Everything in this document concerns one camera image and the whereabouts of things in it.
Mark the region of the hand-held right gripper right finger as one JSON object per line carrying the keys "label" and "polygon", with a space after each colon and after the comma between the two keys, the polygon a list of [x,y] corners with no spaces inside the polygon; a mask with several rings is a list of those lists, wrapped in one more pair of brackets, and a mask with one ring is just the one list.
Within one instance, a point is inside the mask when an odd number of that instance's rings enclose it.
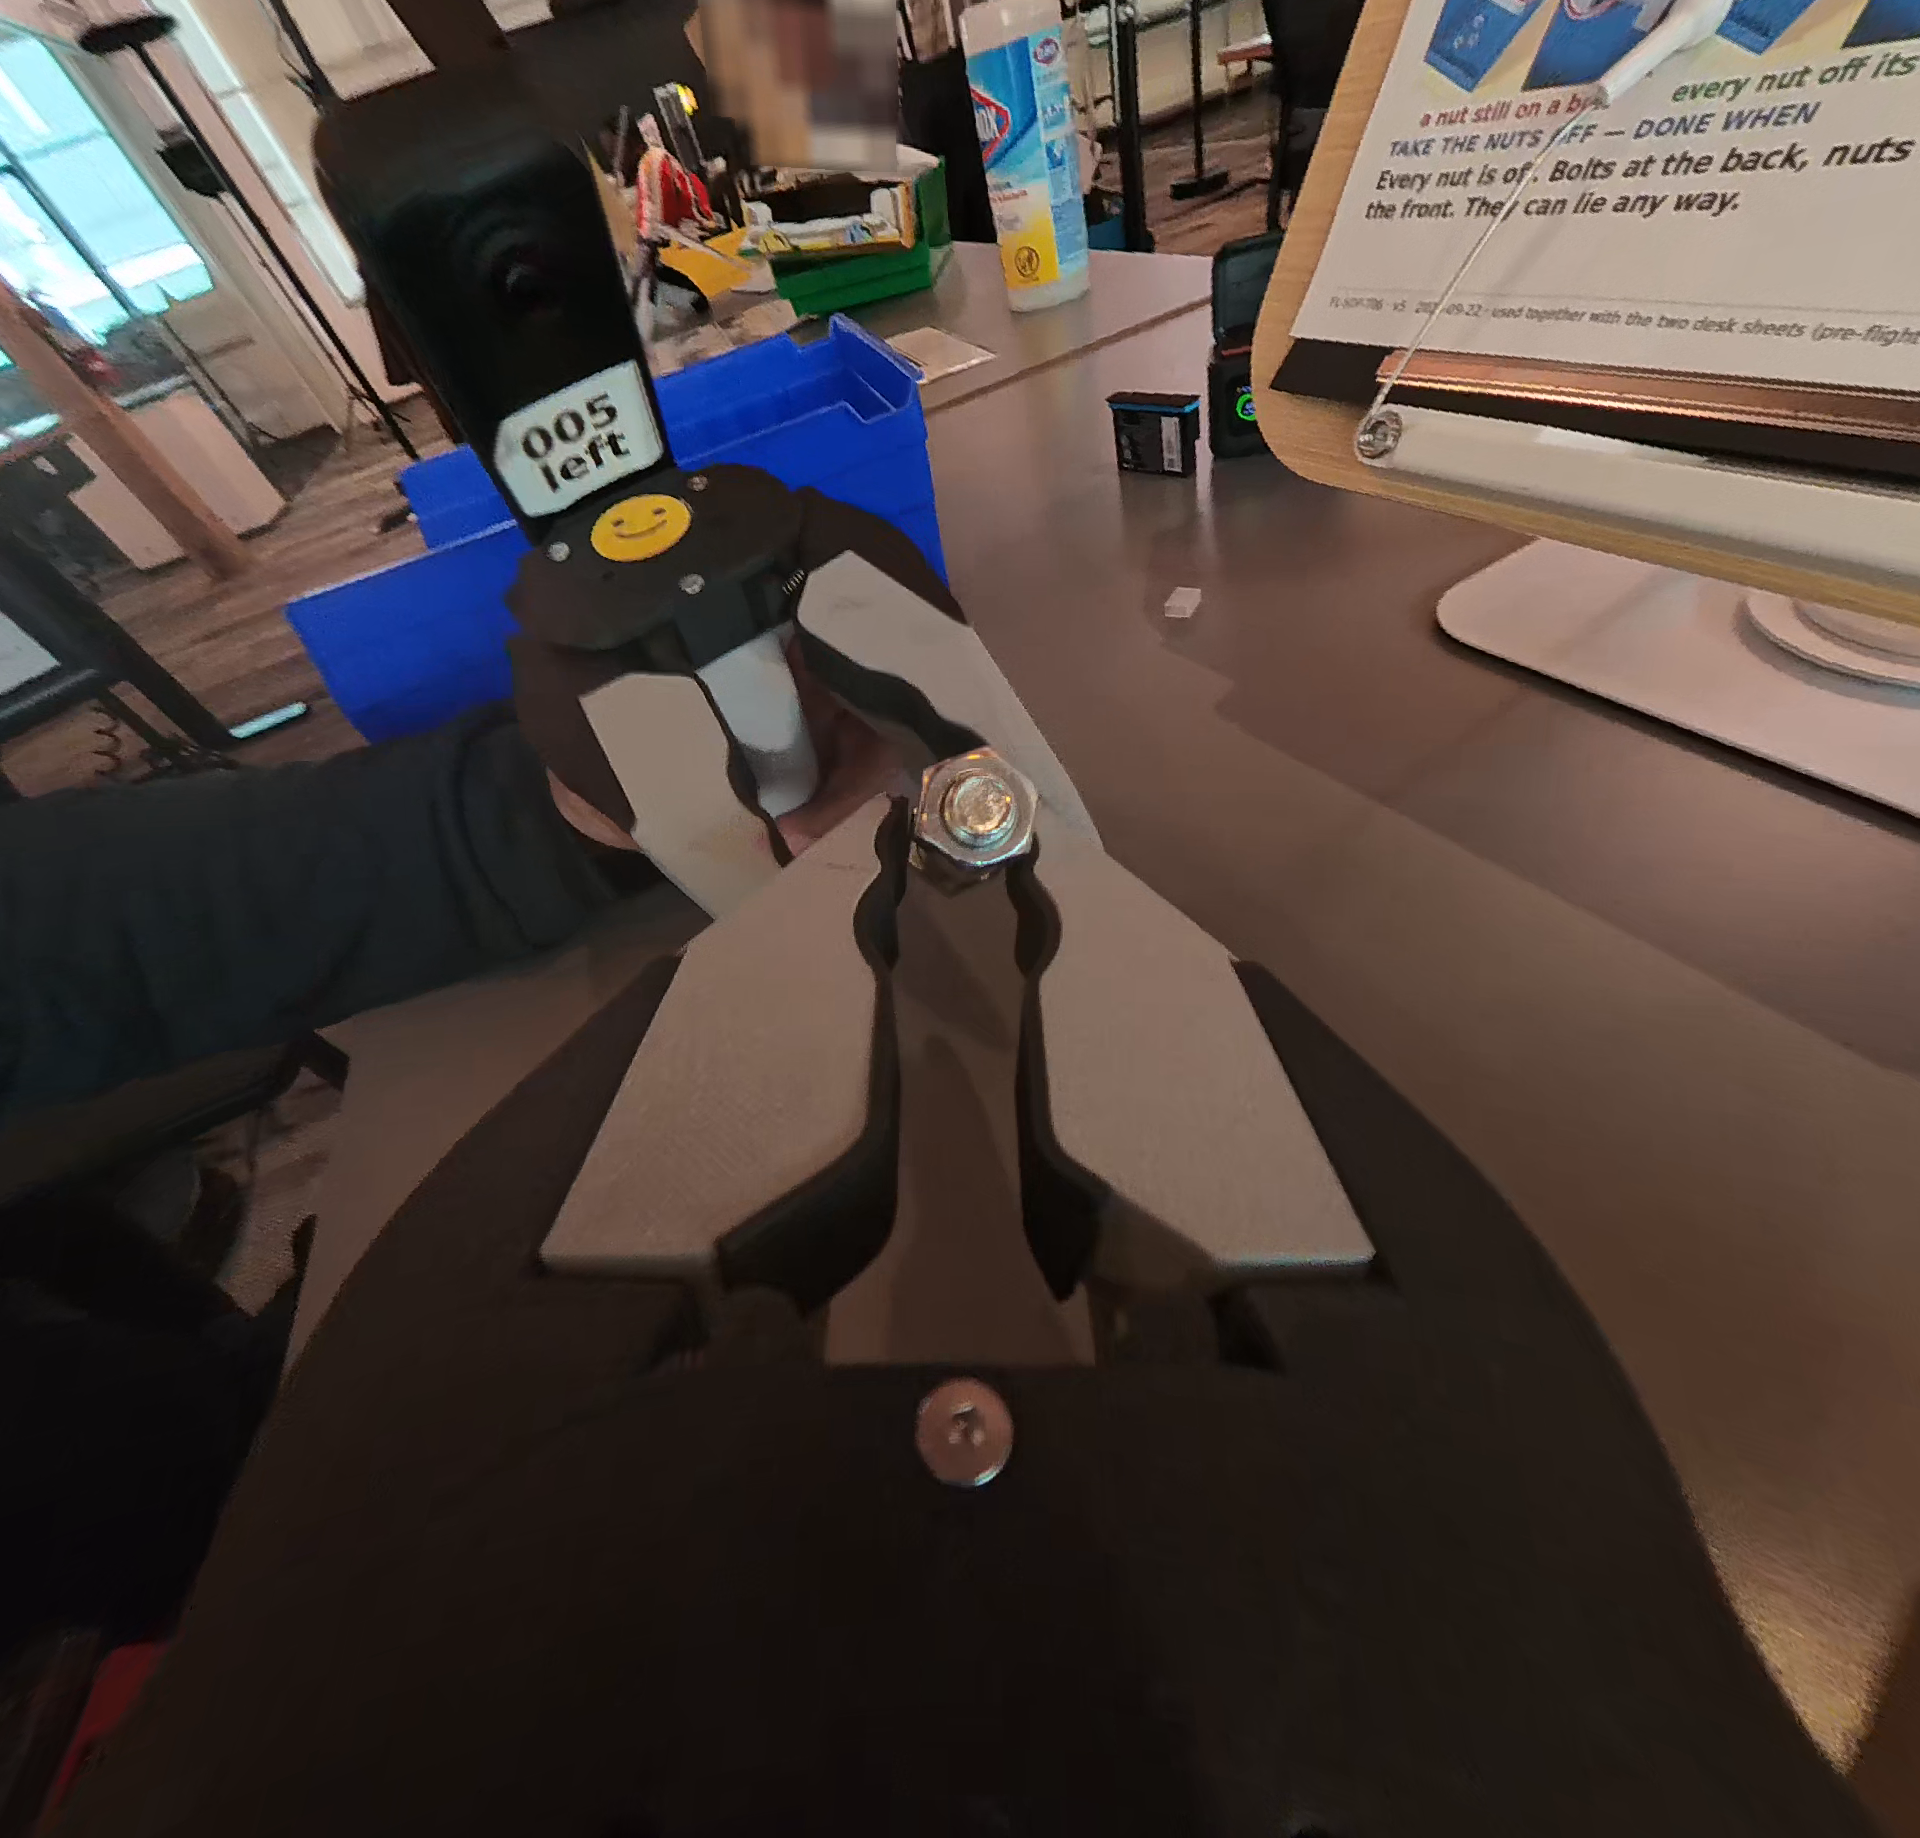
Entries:
{"label": "hand-held right gripper right finger", "polygon": [[1048,1291],[1367,1271],[1376,1245],[1232,953],[1057,825],[1008,893],[1021,1221]]}

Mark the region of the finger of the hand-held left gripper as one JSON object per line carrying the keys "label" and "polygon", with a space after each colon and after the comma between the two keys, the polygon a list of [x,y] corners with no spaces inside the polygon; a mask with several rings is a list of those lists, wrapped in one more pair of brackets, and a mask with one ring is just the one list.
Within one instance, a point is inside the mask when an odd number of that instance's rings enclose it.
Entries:
{"label": "finger of the hand-held left gripper", "polygon": [[798,688],[784,664],[629,672],[582,696],[635,847],[710,918],[779,877],[798,804]]}
{"label": "finger of the hand-held left gripper", "polygon": [[1101,847],[1066,764],[963,617],[845,553],[805,574],[794,636],[812,679],[891,740],[920,787],[942,758],[995,749],[1038,787],[1038,835],[1054,828]]}

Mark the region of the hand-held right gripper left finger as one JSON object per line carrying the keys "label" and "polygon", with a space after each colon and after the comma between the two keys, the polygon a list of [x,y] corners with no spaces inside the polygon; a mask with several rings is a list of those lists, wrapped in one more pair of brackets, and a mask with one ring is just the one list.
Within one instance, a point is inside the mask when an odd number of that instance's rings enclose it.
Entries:
{"label": "hand-held right gripper left finger", "polygon": [[897,1213],[907,809],[875,800],[659,973],[543,1245],[551,1275],[828,1307]]}

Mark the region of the blue plastic bin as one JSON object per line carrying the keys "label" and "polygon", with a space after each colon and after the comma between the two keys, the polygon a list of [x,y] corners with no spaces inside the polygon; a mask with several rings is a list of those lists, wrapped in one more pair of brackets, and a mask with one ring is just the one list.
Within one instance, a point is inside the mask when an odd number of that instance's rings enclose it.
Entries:
{"label": "blue plastic bin", "polygon": [[[836,314],[826,339],[737,347],[658,381],[676,462],[745,462],[902,529],[948,576],[920,365]],[[320,588],[284,619],[365,741],[430,731],[508,699],[508,591],[524,533],[478,454],[421,458],[399,487],[422,554]]]}

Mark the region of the person's left hand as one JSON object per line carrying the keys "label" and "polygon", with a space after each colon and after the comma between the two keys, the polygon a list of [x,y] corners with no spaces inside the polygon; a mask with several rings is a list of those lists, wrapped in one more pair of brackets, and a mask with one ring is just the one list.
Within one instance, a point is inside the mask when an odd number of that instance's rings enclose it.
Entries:
{"label": "person's left hand", "polygon": [[875,800],[905,793],[901,748],[864,718],[832,712],[812,733],[818,785],[802,805],[776,820],[783,848],[799,857]]}

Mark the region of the green plastic bin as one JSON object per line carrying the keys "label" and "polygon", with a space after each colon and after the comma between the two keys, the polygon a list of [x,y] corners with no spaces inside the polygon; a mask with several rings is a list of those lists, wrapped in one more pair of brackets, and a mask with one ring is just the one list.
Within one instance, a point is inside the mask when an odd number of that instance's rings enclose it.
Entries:
{"label": "green plastic bin", "polygon": [[902,145],[902,175],[762,168],[740,186],[741,255],[798,314],[845,314],[929,289],[952,231],[948,168]]}

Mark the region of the black charger case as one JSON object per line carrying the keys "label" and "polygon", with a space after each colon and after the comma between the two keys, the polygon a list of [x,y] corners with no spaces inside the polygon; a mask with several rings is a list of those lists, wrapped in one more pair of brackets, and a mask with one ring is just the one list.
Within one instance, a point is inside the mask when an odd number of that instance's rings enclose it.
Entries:
{"label": "black charger case", "polygon": [[1214,461],[1267,450],[1254,397],[1254,337],[1281,248],[1284,231],[1271,229],[1227,243],[1213,257],[1207,416]]}

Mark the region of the white wipes canister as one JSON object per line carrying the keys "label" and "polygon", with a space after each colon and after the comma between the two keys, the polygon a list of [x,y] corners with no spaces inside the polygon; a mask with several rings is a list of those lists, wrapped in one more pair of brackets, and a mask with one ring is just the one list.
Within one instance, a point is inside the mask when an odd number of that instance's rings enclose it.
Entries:
{"label": "white wipes canister", "polygon": [[1008,304],[1063,307],[1090,273],[1063,2],[985,0],[957,31]]}

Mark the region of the wooden document stand board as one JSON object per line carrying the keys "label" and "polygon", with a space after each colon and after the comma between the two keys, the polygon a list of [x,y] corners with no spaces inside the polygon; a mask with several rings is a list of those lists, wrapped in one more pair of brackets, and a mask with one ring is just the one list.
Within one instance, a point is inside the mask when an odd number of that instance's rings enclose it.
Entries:
{"label": "wooden document stand board", "polygon": [[1366,0],[1267,294],[1259,433],[1298,475],[1915,623],[1915,393],[1422,347],[1398,448],[1357,458],[1399,347],[1292,335],[1411,0]]}

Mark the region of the white stand base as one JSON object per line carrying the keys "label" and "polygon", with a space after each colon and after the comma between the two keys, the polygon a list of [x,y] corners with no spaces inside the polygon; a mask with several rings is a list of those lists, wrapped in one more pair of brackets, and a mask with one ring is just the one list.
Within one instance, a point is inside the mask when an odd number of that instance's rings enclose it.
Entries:
{"label": "white stand base", "polygon": [[1534,539],[1450,588],[1460,646],[1918,816],[1915,630]]}

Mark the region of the black highback swivel chair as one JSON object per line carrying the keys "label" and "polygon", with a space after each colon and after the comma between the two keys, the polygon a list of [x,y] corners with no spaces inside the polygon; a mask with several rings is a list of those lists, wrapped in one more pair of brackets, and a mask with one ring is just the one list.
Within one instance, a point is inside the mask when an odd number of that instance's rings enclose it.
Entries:
{"label": "black highback swivel chair", "polygon": [[1278,122],[1267,227],[1284,231],[1319,142],[1366,0],[1259,0]]}

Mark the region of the printed instruction sheet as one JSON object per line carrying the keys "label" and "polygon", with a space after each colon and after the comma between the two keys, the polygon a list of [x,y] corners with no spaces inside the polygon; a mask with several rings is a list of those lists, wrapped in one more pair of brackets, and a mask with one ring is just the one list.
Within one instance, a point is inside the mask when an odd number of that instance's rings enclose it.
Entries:
{"label": "printed instruction sheet", "polygon": [[1411,0],[1298,339],[1913,394],[1918,0]]}

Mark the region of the wooden support post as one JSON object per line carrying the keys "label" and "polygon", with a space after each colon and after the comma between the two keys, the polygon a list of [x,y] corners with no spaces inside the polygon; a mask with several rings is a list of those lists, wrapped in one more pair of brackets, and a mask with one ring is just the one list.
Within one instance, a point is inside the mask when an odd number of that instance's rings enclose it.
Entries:
{"label": "wooden support post", "polygon": [[24,378],[52,402],[71,433],[99,454],[156,525],[207,579],[243,579],[251,560],[241,538],[179,477],[127,411],[88,386],[59,353],[46,322],[2,284],[2,345]]}

